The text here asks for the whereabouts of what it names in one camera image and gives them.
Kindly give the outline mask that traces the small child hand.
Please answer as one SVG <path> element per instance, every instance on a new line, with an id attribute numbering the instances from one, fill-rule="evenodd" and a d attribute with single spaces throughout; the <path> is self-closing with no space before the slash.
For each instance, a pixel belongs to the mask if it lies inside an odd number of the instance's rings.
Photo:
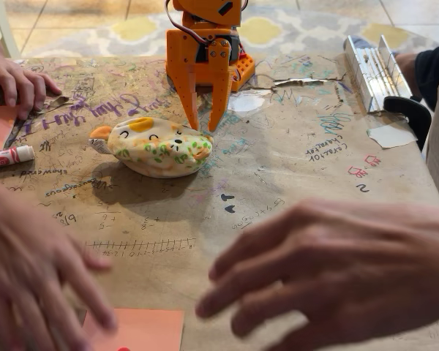
<path id="1" fill-rule="evenodd" d="M 33 110 L 43 108 L 47 88 L 52 94 L 61 94 L 61 89 L 46 74 L 25 70 L 0 52 L 0 86 L 5 103 L 19 106 L 18 118 L 26 120 Z"/>

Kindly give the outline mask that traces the person's right hand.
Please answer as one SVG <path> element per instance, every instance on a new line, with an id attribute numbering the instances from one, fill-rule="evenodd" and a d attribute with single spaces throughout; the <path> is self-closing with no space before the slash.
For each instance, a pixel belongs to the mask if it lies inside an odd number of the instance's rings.
<path id="1" fill-rule="evenodd" d="M 319 350 L 439 321 L 439 208 L 310 199 L 247 228 L 215 261 L 198 302 L 231 304 L 244 337 L 296 310 L 305 325 L 276 350 Z"/>

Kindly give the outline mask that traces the person's left hand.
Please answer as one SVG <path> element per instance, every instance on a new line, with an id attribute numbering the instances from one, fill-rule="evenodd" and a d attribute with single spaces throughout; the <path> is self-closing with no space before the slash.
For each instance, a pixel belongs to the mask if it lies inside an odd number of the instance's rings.
<path id="1" fill-rule="evenodd" d="M 23 350 L 22 322 L 40 350 L 55 350 L 50 328 L 59 330 L 70 350 L 90 350 L 72 307 L 67 282 L 107 331 L 116 315 L 91 275 L 110 263 L 86 251 L 49 214 L 0 184 L 0 337 L 8 350 Z"/>

